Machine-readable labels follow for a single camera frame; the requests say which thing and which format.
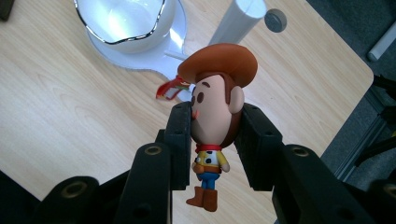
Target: wooden table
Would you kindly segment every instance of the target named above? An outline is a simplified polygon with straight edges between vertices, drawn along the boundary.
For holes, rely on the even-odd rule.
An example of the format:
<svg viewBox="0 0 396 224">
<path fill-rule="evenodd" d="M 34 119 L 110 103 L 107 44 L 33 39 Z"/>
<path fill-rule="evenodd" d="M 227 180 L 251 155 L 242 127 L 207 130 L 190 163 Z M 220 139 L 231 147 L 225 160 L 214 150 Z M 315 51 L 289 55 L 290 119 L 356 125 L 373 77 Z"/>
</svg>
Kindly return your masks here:
<svg viewBox="0 0 396 224">
<path fill-rule="evenodd" d="M 182 0 L 188 20 L 185 53 L 204 47 L 230 0 Z M 366 64 L 304 0 L 268 0 L 286 30 L 264 22 L 240 43 L 260 68 L 245 89 L 283 133 L 286 144 L 330 144 L 373 81 Z M 38 199 L 59 182 L 90 175 L 100 183 L 131 167 L 136 150 L 154 141 L 177 102 L 154 99 L 165 78 L 106 61 L 92 47 L 72 0 L 16 1 L 0 22 L 0 169 Z M 185 201 L 199 185 L 174 192 L 175 223 L 273 223 L 271 192 L 249 188 L 233 147 L 232 170 L 218 181 L 219 210 Z"/>
</svg>

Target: figurine face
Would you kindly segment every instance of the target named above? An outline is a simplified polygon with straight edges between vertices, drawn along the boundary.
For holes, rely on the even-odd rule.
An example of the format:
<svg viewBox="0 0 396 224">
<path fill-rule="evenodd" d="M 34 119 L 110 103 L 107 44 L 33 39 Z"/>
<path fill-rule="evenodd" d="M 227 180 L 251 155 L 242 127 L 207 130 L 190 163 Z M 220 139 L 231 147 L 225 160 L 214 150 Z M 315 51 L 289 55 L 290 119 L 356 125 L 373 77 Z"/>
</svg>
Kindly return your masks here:
<svg viewBox="0 0 396 224">
<path fill-rule="evenodd" d="M 232 114 L 225 101 L 225 84 L 220 75 L 199 81 L 191 98 L 191 137 L 198 144 L 219 145 L 230 129 Z"/>
</svg>

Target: brown boot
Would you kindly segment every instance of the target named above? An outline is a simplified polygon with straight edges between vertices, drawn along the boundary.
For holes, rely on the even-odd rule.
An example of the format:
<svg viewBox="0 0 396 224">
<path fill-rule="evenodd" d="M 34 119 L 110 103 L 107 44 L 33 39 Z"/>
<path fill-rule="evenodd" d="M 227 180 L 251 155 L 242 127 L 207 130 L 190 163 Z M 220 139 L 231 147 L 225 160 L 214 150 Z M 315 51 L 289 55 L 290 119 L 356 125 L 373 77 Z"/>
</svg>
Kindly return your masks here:
<svg viewBox="0 0 396 224">
<path fill-rule="evenodd" d="M 218 191 L 206 189 L 204 192 L 204 209 L 209 212 L 216 212 L 218 209 Z"/>
<path fill-rule="evenodd" d="M 204 189 L 201 187 L 194 187 L 194 189 L 195 196 L 191 199 L 188 199 L 186 203 L 192 206 L 203 207 Z"/>
</svg>

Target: woody figurine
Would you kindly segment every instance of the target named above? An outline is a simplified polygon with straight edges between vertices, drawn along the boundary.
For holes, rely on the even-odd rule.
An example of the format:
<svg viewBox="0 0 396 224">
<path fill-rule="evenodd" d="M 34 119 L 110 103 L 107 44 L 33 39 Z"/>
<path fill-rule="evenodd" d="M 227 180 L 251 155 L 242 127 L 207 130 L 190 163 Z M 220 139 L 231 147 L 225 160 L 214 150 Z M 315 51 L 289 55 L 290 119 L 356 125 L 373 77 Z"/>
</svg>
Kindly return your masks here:
<svg viewBox="0 0 396 224">
<path fill-rule="evenodd" d="M 257 61 L 246 48 L 217 44 L 192 54 L 177 69 L 183 80 L 195 84 L 191 97 L 191 137 L 197 157 L 192 170 L 202 181 L 187 204 L 215 212 L 215 181 L 230 164 L 221 150 L 237 135 L 245 96 L 242 91 L 256 75 Z"/>
</svg>

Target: red bandana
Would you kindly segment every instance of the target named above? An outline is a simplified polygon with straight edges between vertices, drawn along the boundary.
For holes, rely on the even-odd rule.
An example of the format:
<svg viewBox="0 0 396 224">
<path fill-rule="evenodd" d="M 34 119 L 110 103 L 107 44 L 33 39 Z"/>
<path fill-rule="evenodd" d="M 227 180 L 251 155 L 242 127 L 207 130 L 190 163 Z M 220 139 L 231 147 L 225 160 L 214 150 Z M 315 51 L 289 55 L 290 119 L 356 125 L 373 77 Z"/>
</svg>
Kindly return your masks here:
<svg viewBox="0 0 396 224">
<path fill-rule="evenodd" d="M 222 147 L 218 145 L 196 145 L 197 148 L 195 152 L 198 153 L 200 151 L 221 151 Z"/>
</svg>

